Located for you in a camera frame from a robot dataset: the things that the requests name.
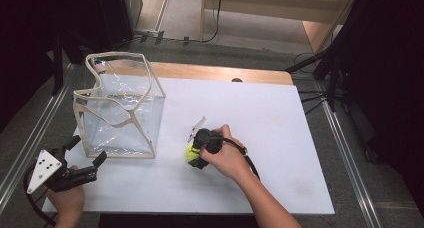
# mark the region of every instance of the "white table surface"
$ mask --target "white table surface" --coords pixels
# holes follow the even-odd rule
[[[327,185],[295,86],[160,78],[167,98],[156,159],[108,158],[97,181],[85,184],[88,212],[252,213],[244,194],[208,165],[187,164],[186,139],[204,128],[230,125],[249,150],[262,183],[293,214],[334,214]],[[81,142],[69,165],[90,166]],[[46,212],[55,211],[47,200]]]

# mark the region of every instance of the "black tripod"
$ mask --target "black tripod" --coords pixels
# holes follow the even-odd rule
[[[370,1],[371,0],[355,0],[355,3],[348,16],[348,19],[346,20],[346,23],[343,25],[339,34],[336,36],[336,38],[328,48],[316,54],[315,56],[308,58],[302,62],[299,62],[298,64],[295,64],[284,70],[288,73],[292,73],[318,60],[321,60],[321,62],[318,64],[317,68],[313,72],[313,75],[315,80],[323,80],[328,74],[328,72],[330,72],[331,70],[330,83],[327,90],[327,101],[333,112],[335,111],[334,99],[336,92],[336,84],[342,63],[340,54],[342,49],[346,47],[345,43],[347,37],[359,35],[353,33],[353,28],[357,25],[357,20],[359,19],[361,14],[366,11],[366,8],[368,7]]]

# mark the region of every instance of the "gray floor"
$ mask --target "gray floor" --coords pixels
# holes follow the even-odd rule
[[[178,28],[177,25],[171,24],[168,27],[170,28],[166,30],[173,27],[175,29]],[[297,32],[298,40],[293,40],[292,43],[305,44],[306,35],[304,31],[300,30]],[[185,34],[178,32],[176,34],[185,36]],[[281,44],[284,47],[284,51],[277,51],[265,48],[263,45],[243,47],[246,43],[244,41],[236,41],[237,37],[232,37],[231,40],[225,40],[225,44],[193,43],[183,47],[179,42],[166,41],[155,45],[154,40],[149,39],[144,43],[135,41],[127,44],[121,50],[143,53],[150,61],[265,70],[284,70],[293,64],[296,54],[308,52],[308,49],[297,50],[299,46],[291,46],[287,43]],[[299,56],[296,62],[307,57],[308,55]],[[302,71],[292,74],[294,84],[298,90],[317,89],[316,81],[312,79],[310,74],[313,69],[314,65],[310,65],[302,69]],[[36,151],[60,147],[69,139],[76,127],[71,105],[72,90],[83,86],[85,67],[74,65],[73,71],[74,74],[69,80],[70,87],[64,94],[64,98],[39,144],[35,144]],[[2,181],[9,172],[10,167],[12,167],[15,158],[23,147],[26,147],[27,137],[30,136],[51,99],[50,92],[52,87],[53,81],[49,80],[0,134],[0,150],[2,151],[0,156],[0,179]],[[315,96],[315,94],[301,94],[300,96],[301,98],[307,98]],[[304,109],[308,110],[316,105],[318,101],[313,100],[304,103]],[[374,165],[366,160],[364,147],[352,121],[342,111],[339,104],[336,104],[336,109],[336,114],[350,151],[376,207],[382,227],[424,227],[424,219],[403,184],[402,177],[389,166]],[[367,227],[323,105],[318,106],[306,117],[336,214],[332,216],[296,216],[296,218],[303,227]],[[16,190],[11,194],[10,200],[0,216],[1,227],[42,227],[44,222],[32,211],[25,199],[21,184],[22,182],[19,181]],[[82,225],[83,227],[97,227],[98,219],[98,214],[84,214]]]
[[[160,31],[165,38],[198,40],[201,0],[169,0]],[[206,10],[203,39],[216,31],[217,12]],[[220,12],[219,33],[210,44],[300,54],[311,52],[301,22],[283,18]]]

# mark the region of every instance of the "wooden panel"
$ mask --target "wooden panel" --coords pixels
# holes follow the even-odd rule
[[[310,22],[303,21],[306,35],[311,44],[313,52],[319,53],[325,49],[325,44],[331,38],[331,34],[339,24],[343,24],[349,14],[354,0],[341,0],[337,14],[330,22]]]
[[[284,71],[251,70],[219,66],[200,66],[151,62],[158,77],[231,81],[239,78],[247,83],[293,85],[289,73]]]
[[[204,0],[205,9],[218,9],[218,0]],[[222,0],[221,10],[236,13],[330,23],[345,0]]]

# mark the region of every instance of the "aluminum rod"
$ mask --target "aluminum rod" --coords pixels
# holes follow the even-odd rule
[[[9,169],[6,177],[2,181],[0,185],[0,215],[3,213],[7,203],[9,202],[9,199],[12,196],[20,178],[24,174],[26,167],[32,160],[38,144],[46,132],[53,116],[56,114],[56,111],[69,88],[69,80],[73,76],[74,70],[73,65],[69,64],[65,70],[65,83],[63,87],[59,90],[56,96],[52,96],[50,98],[46,108],[40,116],[40,119],[16,157],[15,162]]]
[[[322,84],[317,82],[317,86],[319,90],[324,90]],[[323,107],[328,119],[328,123],[330,124],[331,130],[333,131],[333,135],[339,148],[344,165],[346,167],[346,171],[349,175],[349,179],[352,183],[353,190],[356,194],[356,198],[358,199],[359,206],[361,207],[365,222],[370,228],[380,228],[382,225],[377,211],[367,191],[359,169],[356,166],[355,160],[343,134],[339,120],[337,119],[337,114],[336,112],[332,112],[331,107],[326,101],[323,102]]]

